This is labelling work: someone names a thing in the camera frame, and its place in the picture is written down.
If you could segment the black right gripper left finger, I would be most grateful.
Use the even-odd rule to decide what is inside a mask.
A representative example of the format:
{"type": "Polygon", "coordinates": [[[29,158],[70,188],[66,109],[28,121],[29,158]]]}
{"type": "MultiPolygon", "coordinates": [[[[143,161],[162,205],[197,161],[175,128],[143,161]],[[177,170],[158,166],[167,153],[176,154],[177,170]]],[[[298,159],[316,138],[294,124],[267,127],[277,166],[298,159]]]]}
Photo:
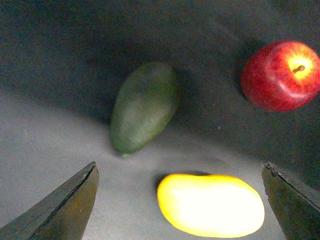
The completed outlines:
{"type": "Polygon", "coordinates": [[[93,161],[0,229],[2,240],[81,240],[91,216],[99,171],[93,161]]]}

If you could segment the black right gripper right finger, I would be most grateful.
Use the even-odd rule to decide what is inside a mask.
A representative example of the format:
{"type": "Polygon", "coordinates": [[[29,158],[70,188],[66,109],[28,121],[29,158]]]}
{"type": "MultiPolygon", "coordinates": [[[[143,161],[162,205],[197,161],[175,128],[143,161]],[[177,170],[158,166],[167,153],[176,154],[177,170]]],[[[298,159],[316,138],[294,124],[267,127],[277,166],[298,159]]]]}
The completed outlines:
{"type": "Polygon", "coordinates": [[[320,238],[320,192],[266,162],[261,176],[270,207],[287,240],[320,238]]]}

